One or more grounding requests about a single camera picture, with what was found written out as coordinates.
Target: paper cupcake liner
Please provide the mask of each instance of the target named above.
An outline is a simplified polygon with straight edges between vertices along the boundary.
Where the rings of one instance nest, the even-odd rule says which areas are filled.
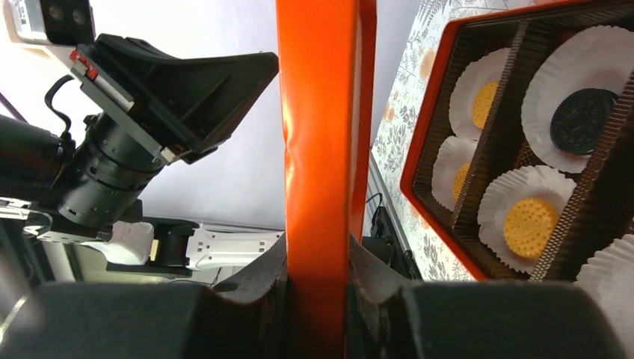
[[[431,175],[431,195],[451,211],[455,205],[452,196],[455,175],[460,167],[471,161],[477,144],[472,140],[452,136],[447,138],[438,150]]]
[[[576,183],[548,166],[522,167],[496,178],[484,192],[478,211],[480,241],[507,266],[530,274],[537,260],[513,253],[504,240],[504,222],[511,207],[523,198],[540,198],[561,215]]]
[[[482,130],[471,118],[473,100],[478,92],[491,81],[499,81],[510,49],[504,48],[472,62],[462,72],[449,100],[449,123],[460,138],[480,139]]]
[[[621,339],[628,358],[634,358],[634,235],[626,234],[598,251],[581,267],[576,286],[599,305]]]
[[[541,65],[522,104],[522,127],[529,146],[547,165],[577,174],[589,155],[559,150],[550,137],[550,122],[558,106],[572,93],[598,88],[621,94],[632,72],[634,33],[596,26],[563,43]]]

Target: white wall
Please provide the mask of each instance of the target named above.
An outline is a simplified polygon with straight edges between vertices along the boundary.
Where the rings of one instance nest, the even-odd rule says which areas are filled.
[[[91,4],[97,33],[143,38],[176,57],[277,52],[274,0],[154,0],[151,6],[141,0],[93,0]],[[374,133],[418,4],[419,0],[378,0]],[[0,90],[31,123],[61,132],[61,121],[46,109],[43,96],[64,69],[2,45]],[[283,227],[279,91],[275,79],[216,153],[193,166],[176,163],[163,170],[141,195],[146,214]],[[83,117],[99,112],[77,84],[63,88],[55,105],[71,116],[72,134],[80,140]]]

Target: chocolate sandwich cookie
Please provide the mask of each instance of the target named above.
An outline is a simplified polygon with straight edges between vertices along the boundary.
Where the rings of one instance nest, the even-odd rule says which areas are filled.
[[[550,123],[554,145],[578,156],[591,153],[617,98],[616,93],[598,88],[584,88],[571,94],[559,105]]]

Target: orange post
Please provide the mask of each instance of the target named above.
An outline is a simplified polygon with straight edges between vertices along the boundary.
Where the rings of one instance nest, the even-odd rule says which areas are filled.
[[[344,354],[348,238],[363,222],[374,64],[368,70],[361,58],[359,11],[359,0],[277,0],[292,358]],[[371,41],[363,54],[373,57]]]
[[[366,211],[366,189],[368,188],[368,169],[370,161],[370,131],[372,126],[372,93],[375,82],[376,53],[376,0],[360,0],[360,42],[361,59],[357,59],[357,71],[360,71],[359,126],[357,137],[356,175],[352,191],[350,213],[350,231],[359,240],[363,233],[363,216]]]

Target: yellow cookie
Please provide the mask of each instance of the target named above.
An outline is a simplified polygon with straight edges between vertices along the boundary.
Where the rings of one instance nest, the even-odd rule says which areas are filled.
[[[537,259],[544,251],[558,218],[557,209],[545,200],[519,200],[506,216],[504,240],[518,256]]]
[[[471,106],[471,119],[473,124],[479,129],[484,128],[484,124],[487,122],[491,105],[493,104],[493,98],[497,92],[497,81],[489,82],[484,85],[478,95],[475,96],[473,104]]]
[[[460,190],[462,189],[464,180],[467,178],[467,171],[469,170],[470,164],[471,162],[467,162],[462,165],[454,177],[454,185],[452,186],[452,196],[454,200],[458,200],[458,196],[460,196]]]

